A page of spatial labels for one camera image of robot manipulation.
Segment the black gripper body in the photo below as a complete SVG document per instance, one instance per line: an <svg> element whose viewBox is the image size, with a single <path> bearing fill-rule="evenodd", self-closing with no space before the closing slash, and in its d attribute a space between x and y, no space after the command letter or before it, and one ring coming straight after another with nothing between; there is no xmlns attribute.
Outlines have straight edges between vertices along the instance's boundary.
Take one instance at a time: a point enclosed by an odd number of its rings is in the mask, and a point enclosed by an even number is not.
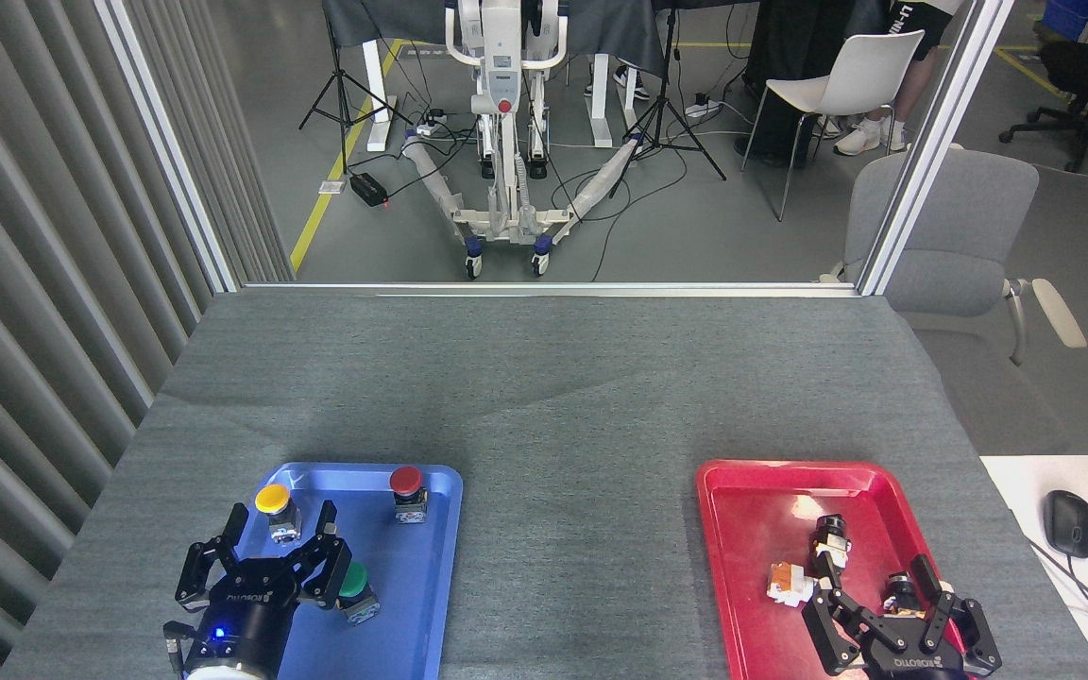
<svg viewBox="0 0 1088 680"><path fill-rule="evenodd" d="M284 558L247 558L209 590L187 654L190 676L276 676L297 611Z"/></svg>
<svg viewBox="0 0 1088 680"><path fill-rule="evenodd" d="M968 679L963 670L962 655L950 638L943 640L942 632L931 634L936 646L926 651L920 646L925 640L919 633L904 636L906 650L890 650L871 630L863 630L856 636L862 657L863 671L868 679Z"/></svg>

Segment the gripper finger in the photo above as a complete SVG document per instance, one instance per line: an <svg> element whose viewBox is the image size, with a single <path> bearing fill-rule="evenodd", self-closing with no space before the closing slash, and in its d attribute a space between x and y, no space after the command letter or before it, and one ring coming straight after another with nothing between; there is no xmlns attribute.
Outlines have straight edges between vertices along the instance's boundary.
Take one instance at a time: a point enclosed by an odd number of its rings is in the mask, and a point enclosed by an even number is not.
<svg viewBox="0 0 1088 680"><path fill-rule="evenodd" d="M223 565L225 572L237 567L236 546L247 526L249 512L244 503L235 503L230 509L228 521L217 537L196 542L189 546L176 588L176 602L185 610L202 610L207 606L207 580L214 562Z"/></svg>
<svg viewBox="0 0 1088 680"><path fill-rule="evenodd" d="M321 608L335 608L344 584L351 551L336 526L337 508L333 502L321 503L316 534L302 546L285 556L290 574L297 582L297 601L316 603Z"/></svg>
<svg viewBox="0 0 1088 680"><path fill-rule="evenodd" d="M812 559L812 569L817 581L802 617L824 671L841 675L873 640L889 645L890 630L880 616L843 591L829 552L819 552Z"/></svg>
<svg viewBox="0 0 1088 680"><path fill-rule="evenodd" d="M922 653L940 655L948 659L942 642L945 625L953 622L963 644L960 669L966 673L993 673L1002 666L992 630L977 599L962 598L949 584L934 572L934 565L925 554L912 559L912 578L926 598L927 607L923 632L918 638Z"/></svg>

